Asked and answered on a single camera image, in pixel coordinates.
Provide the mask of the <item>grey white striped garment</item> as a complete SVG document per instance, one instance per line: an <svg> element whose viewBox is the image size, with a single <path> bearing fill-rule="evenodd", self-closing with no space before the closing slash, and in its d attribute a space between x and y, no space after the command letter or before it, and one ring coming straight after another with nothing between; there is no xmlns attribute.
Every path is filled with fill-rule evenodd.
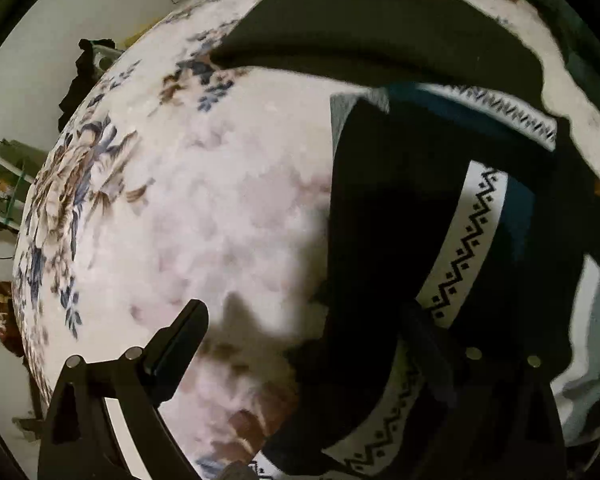
<svg viewBox="0 0 600 480"><path fill-rule="evenodd" d="M571 361L550 384L566 445L588 432L586 418L600 401L600 266L587 256L569 326Z"/></svg>

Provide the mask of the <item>black garment with patterned band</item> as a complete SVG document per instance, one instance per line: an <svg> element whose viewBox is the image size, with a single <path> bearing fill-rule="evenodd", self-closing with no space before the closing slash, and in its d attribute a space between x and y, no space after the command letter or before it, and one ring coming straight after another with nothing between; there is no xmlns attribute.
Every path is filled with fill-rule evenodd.
<svg viewBox="0 0 600 480"><path fill-rule="evenodd" d="M261 458L290 478L406 479L420 352L485 351L549 386L567 366L586 182L566 121L522 103L402 87L332 126L326 327Z"/></svg>

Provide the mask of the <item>black clothes pile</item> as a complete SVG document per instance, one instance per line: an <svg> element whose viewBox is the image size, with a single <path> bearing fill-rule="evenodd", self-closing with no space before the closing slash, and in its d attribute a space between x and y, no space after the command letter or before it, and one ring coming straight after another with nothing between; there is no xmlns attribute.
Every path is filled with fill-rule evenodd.
<svg viewBox="0 0 600 480"><path fill-rule="evenodd" d="M116 44L114 43L114 40L111 39L81 39L79 41L79 48L82 50L82 53L76 60L76 76L71 81L67 94L58 105L61 110L61 115L58 118L57 123L59 132L65 128L65 125L67 125L72 114L88 95L88 92L91 91L91 88L94 87L94 84L96 84L96 72L94 66L95 46L114 49Z"/></svg>

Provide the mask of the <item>red patterned fabric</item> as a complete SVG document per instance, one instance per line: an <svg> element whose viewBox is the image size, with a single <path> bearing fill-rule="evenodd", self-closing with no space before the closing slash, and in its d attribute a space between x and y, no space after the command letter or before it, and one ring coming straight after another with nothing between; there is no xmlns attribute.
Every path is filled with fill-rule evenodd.
<svg viewBox="0 0 600 480"><path fill-rule="evenodd" d="M0 341L17 358L24 356L22 339L12 303L12 284L0 282Z"/></svg>

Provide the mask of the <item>floral patterned bed blanket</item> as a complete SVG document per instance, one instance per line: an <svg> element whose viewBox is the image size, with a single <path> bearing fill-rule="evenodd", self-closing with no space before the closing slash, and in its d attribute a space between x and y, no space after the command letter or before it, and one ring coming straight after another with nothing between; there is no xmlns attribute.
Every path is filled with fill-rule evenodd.
<svg viewBox="0 0 600 480"><path fill-rule="evenodd" d="M124 52L62 129L30 187L14 305L48 409L69 356L145 347L189 300L209 327L159 413L196 479L290 478L262 460L297 413L301 367L324 335L332 113L390 90L434 88L485 110L562 118L586 185L574 202L600 266L600 111L527 0L463 0L540 60L538 110L496 90L400 81L367 87L211 52L261 0L190 0ZM567 477L600 479L600 401L566 445Z"/></svg>

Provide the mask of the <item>green metal shelf rack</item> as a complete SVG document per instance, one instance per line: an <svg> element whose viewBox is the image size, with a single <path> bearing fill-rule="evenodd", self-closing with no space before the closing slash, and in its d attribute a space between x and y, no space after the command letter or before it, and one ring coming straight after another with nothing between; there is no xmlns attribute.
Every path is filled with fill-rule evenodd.
<svg viewBox="0 0 600 480"><path fill-rule="evenodd" d="M0 231L19 232L29 188L45 159L36 148L0 140Z"/></svg>

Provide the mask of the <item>dark green garment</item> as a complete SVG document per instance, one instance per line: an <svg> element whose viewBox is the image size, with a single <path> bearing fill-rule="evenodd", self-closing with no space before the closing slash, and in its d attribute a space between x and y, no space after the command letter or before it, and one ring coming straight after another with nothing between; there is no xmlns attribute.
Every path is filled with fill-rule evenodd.
<svg viewBox="0 0 600 480"><path fill-rule="evenodd" d="M557 41L566 69L600 111L600 42L566 0L527 0Z"/></svg>

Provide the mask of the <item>dark grey folded cloth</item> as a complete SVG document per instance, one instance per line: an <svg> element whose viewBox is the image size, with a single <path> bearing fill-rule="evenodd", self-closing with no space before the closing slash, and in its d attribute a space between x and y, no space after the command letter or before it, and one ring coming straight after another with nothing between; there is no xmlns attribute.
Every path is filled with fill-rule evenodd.
<svg viewBox="0 0 600 480"><path fill-rule="evenodd" d="M463 0L261 0L211 59L367 87L481 87L544 107L538 57Z"/></svg>

